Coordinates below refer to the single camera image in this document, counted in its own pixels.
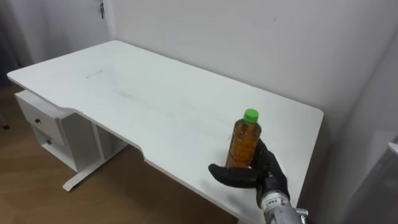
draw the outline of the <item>amber liquid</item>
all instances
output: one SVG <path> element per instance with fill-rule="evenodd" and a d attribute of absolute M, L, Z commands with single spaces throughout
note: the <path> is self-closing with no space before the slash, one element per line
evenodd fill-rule
<path fill-rule="evenodd" d="M 235 123 L 229 145 L 226 167 L 249 167 L 260 138 L 259 124 L 248 124 L 240 119 Z"/>

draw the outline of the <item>desk top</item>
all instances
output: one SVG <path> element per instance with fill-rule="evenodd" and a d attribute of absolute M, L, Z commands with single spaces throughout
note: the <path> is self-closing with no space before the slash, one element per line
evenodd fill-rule
<path fill-rule="evenodd" d="M 207 169 L 225 163 L 234 122 L 246 108 L 258 110 L 261 138 L 282 163 L 296 206 L 323 118 L 319 109 L 120 41 L 8 76 L 136 146 L 150 165 L 248 223 L 264 223 L 255 190 L 219 184 Z"/>

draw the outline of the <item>plastic bottle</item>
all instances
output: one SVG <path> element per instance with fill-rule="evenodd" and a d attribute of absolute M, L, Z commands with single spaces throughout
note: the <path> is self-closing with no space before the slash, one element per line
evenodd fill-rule
<path fill-rule="evenodd" d="M 257 123 L 258 117 L 259 113 L 256 110 L 247 109 L 243 119 L 235 123 L 226 167 L 248 167 L 250 165 L 261 134 L 261 127 Z"/>

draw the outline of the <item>door hinge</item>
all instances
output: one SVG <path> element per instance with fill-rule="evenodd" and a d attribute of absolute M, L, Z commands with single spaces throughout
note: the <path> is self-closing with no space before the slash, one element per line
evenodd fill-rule
<path fill-rule="evenodd" d="M 103 2 L 101 2 L 101 4 L 99 5 L 99 12 L 101 13 L 101 18 L 104 19 L 105 18 L 105 8 L 104 8 Z"/>

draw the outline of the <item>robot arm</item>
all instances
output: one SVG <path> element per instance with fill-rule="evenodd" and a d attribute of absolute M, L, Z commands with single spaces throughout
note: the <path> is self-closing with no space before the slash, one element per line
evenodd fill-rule
<path fill-rule="evenodd" d="M 230 187 L 256 188 L 257 205 L 264 212 L 267 224 L 305 224 L 306 210 L 290 204 L 287 179 L 275 155 L 259 140 L 250 168 L 209 166 L 212 176 Z"/>

